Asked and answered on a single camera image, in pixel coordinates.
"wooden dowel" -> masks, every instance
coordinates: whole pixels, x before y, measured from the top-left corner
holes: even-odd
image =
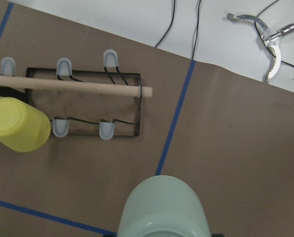
[[[140,97],[140,87],[131,85],[114,85],[91,82],[62,81],[0,75],[0,86],[26,88],[34,90],[56,90],[79,93],[96,93],[104,95],[122,95]],[[142,97],[152,97],[151,87],[142,87]]]

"blue tape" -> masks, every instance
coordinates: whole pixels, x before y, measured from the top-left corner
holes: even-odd
[[[14,6],[13,3],[9,3],[8,6],[7,6],[7,9],[6,9],[6,12],[4,14],[3,20],[2,20],[2,22],[0,24],[0,39],[2,37],[4,28],[5,28],[6,24],[7,24],[8,18],[10,16],[11,12],[12,12],[13,6]]]
[[[40,212],[40,211],[35,211],[35,210],[25,208],[25,207],[22,207],[22,206],[17,206],[17,205],[8,203],[8,202],[0,201],[0,206],[11,209],[11,210],[14,210],[14,211],[19,211],[19,212],[22,212],[22,213],[25,213],[25,214],[28,214],[28,215],[37,216],[37,217],[44,218],[44,219],[47,219],[47,220],[50,220],[50,221],[58,222],[58,223],[61,223],[61,224],[64,224],[64,225],[73,226],[73,227],[83,229],[83,230],[86,230],[86,231],[91,231],[91,232],[99,233],[99,234],[102,234],[102,235],[115,235],[116,236],[116,233],[111,232],[111,231],[100,229],[100,228],[97,228],[97,227],[94,227],[94,226],[89,226],[89,225],[82,224],[82,223],[79,223],[79,222],[74,222],[74,221],[71,221],[71,220],[68,220],[68,219],[64,219],[64,218],[61,218],[61,217],[58,217],[58,216],[53,216],[53,215],[50,215],[50,214],[47,214],[47,213],[44,213],[44,212]]]
[[[183,88],[182,88],[182,91],[181,91],[181,94],[180,94],[180,98],[178,99],[176,109],[175,109],[175,112],[174,112],[174,116],[173,116],[173,119],[172,119],[172,122],[171,122],[170,130],[168,131],[167,140],[166,140],[165,146],[163,148],[161,158],[159,160],[156,175],[161,175],[163,165],[164,165],[164,163],[166,161],[166,157],[167,157],[167,154],[168,154],[168,149],[170,147],[170,143],[171,143],[171,140],[172,140],[172,137],[173,137],[173,134],[174,134],[174,130],[175,130],[175,127],[176,127],[176,124],[177,124],[177,121],[178,121],[178,117],[179,117],[179,115],[181,113],[182,105],[183,105],[184,98],[185,98],[185,95],[186,95],[186,92],[187,92],[187,88],[188,88],[188,86],[190,84],[190,81],[191,81],[191,77],[192,77],[192,74],[193,74],[195,63],[196,63],[196,61],[192,60],[190,66],[188,68],[187,75],[186,75],[186,78],[185,78],[185,81],[184,81],[184,85],[183,85]]]

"light green cup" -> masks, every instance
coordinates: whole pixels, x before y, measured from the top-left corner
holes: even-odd
[[[128,197],[117,237],[211,237],[194,191],[166,175],[139,184]]]

